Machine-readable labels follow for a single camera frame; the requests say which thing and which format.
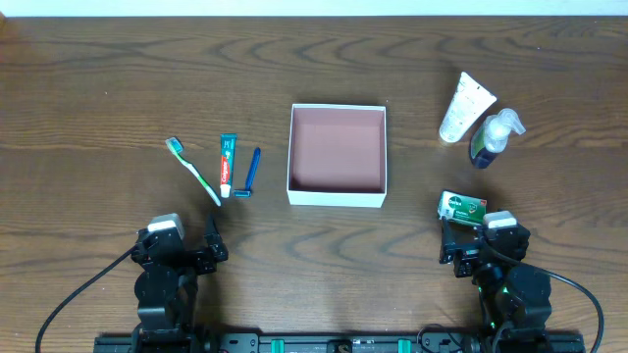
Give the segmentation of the Colgate toothpaste tube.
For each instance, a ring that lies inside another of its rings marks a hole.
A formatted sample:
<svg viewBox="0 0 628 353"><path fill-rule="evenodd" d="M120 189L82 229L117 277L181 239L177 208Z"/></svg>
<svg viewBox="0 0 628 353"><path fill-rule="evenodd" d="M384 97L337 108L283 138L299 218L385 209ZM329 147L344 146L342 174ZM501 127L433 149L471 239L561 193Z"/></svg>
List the Colgate toothpaste tube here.
<svg viewBox="0 0 628 353"><path fill-rule="evenodd" d="M222 198L229 198L232 191L236 141L235 133L221 135L220 193Z"/></svg>

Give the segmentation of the blue disposable razor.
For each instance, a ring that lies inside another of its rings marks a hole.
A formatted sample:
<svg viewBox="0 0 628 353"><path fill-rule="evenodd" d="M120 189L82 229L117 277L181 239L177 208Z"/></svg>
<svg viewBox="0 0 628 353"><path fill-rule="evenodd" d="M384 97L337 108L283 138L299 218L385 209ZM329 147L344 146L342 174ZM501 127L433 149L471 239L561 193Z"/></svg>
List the blue disposable razor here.
<svg viewBox="0 0 628 353"><path fill-rule="evenodd" d="M252 155L252 159L251 159L251 163L250 163L247 177L245 180L244 188L236 189L234 191L234 197L249 198L252 195L252 186L256 177L256 172L257 172L260 160L261 160L261 148L256 147Z"/></svg>

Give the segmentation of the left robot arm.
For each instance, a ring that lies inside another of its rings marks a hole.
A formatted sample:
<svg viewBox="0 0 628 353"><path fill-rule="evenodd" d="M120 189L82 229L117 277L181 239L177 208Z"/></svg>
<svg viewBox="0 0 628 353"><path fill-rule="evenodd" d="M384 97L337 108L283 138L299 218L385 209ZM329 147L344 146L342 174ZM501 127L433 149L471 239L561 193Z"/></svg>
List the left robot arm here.
<svg viewBox="0 0 628 353"><path fill-rule="evenodd" d="M184 229L178 214L158 216L137 232L131 259L143 268L134 285L141 333L133 348L139 352L202 352L209 344L193 326L197 279L217 271L229 251L213 217L206 222L205 244L184 247Z"/></svg>

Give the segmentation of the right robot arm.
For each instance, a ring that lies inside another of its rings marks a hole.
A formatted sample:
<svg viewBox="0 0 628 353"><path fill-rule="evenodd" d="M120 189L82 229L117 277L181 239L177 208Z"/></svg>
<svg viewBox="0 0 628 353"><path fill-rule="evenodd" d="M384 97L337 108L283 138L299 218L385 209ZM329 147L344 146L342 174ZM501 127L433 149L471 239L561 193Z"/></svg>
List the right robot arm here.
<svg viewBox="0 0 628 353"><path fill-rule="evenodd" d="M482 334L490 342L523 342L544 335L551 314L550 278L522 263L530 231L506 212L473 227L441 218L439 262L478 287Z"/></svg>

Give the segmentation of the clear pump sanitizer bottle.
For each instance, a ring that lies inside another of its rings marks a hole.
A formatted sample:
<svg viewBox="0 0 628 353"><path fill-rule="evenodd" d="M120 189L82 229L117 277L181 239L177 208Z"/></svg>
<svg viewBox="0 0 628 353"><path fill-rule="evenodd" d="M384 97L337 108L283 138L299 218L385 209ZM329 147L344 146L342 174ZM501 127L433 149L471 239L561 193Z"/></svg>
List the clear pump sanitizer bottle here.
<svg viewBox="0 0 628 353"><path fill-rule="evenodd" d="M502 153L512 132L522 135L526 128L518 114L504 108L495 115L488 116L470 140L469 156L477 169L487 168Z"/></svg>

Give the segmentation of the white lotion tube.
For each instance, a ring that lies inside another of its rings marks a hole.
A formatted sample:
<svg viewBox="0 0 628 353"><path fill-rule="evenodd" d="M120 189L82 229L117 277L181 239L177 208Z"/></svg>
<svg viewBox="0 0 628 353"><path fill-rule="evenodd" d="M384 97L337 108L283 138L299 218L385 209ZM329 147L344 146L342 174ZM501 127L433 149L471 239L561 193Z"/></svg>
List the white lotion tube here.
<svg viewBox="0 0 628 353"><path fill-rule="evenodd" d="M458 142L496 101L492 92L462 72L439 129L440 139L445 143Z"/></svg>

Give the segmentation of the green white toothbrush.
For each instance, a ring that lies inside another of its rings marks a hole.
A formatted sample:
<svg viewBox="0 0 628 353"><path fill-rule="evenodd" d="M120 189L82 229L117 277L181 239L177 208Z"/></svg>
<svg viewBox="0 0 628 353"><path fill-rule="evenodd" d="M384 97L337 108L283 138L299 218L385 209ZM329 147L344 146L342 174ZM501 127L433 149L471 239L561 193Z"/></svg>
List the green white toothbrush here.
<svg viewBox="0 0 628 353"><path fill-rule="evenodd" d="M200 171L191 162L183 157L184 148L181 141L177 137L173 136L165 140L165 145L168 150L175 156L175 158L180 162L180 164L183 165L188 171L190 171L190 173L196 178L196 180L201 184L203 189L211 197L213 202L218 207L221 207L222 202L214 188L206 181Z"/></svg>

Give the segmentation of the green soap bar pack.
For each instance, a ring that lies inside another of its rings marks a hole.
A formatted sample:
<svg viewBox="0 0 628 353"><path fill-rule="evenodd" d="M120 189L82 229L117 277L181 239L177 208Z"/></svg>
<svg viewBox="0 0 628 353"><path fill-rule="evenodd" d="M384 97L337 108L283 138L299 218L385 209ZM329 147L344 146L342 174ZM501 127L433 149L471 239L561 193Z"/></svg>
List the green soap bar pack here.
<svg viewBox="0 0 628 353"><path fill-rule="evenodd" d="M487 200L444 190L437 207L440 219L466 226L480 226L487 213Z"/></svg>

